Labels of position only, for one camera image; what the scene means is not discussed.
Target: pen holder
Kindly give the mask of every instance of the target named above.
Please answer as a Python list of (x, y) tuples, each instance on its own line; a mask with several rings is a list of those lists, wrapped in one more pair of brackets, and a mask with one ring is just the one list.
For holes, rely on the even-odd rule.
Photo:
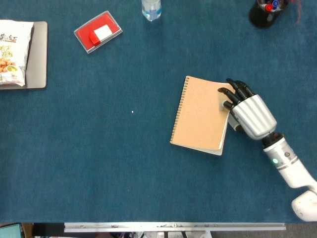
[(274, 24), (288, 2), (289, 0), (256, 0), (250, 9), (249, 20), (255, 27), (268, 28)]

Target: spiral notebook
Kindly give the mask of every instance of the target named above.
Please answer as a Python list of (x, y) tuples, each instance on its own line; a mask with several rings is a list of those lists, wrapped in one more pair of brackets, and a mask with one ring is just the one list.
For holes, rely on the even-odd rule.
[(222, 155), (229, 111), (220, 110), (227, 100), (217, 91), (221, 87), (233, 91), (228, 83), (185, 78), (170, 143)]

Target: robotic hand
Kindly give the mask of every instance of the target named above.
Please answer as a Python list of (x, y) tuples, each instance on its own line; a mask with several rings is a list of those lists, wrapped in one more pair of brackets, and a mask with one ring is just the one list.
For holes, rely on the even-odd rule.
[(231, 101), (223, 102), (230, 110), (231, 121), (236, 120), (240, 128), (254, 140), (262, 140), (264, 152), (273, 162), (291, 188), (307, 186), (308, 191), (292, 202), (296, 215), (304, 221), (317, 221), (317, 182), (286, 142), (281, 133), (275, 133), (276, 120), (264, 101), (248, 85), (241, 81), (227, 79), (236, 94), (226, 88), (219, 88)]

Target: water bottle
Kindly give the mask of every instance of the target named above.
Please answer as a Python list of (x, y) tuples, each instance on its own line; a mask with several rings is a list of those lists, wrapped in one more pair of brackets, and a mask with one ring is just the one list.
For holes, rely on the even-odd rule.
[(270, 27), (288, 2), (289, 0), (256, 0), (249, 12), (249, 20), (256, 27)]
[(142, 0), (142, 13), (149, 21), (158, 19), (162, 13), (160, 0)]

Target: snack bag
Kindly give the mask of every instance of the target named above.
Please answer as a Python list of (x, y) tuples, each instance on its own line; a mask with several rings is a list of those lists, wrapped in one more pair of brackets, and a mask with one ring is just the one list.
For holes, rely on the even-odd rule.
[(25, 85), (33, 22), (0, 20), (0, 86)]

